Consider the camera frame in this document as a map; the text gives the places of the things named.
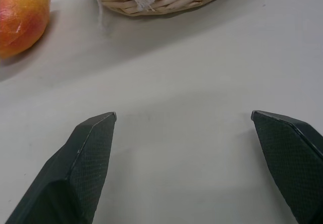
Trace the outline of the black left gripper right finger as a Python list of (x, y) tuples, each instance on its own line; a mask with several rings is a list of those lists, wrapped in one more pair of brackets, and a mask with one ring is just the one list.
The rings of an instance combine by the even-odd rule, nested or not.
[(323, 224), (323, 136), (310, 124), (254, 110), (270, 174), (299, 224)]

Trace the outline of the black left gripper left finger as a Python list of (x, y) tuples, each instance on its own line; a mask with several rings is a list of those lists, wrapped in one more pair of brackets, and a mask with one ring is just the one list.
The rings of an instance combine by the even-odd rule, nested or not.
[(44, 164), (5, 224), (92, 224), (105, 183), (115, 112), (75, 127)]

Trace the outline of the orange yellow mango fruit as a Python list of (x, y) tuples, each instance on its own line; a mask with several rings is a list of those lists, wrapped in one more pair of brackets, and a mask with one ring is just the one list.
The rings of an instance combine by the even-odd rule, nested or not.
[(0, 0), (0, 59), (32, 47), (50, 18), (51, 0)]

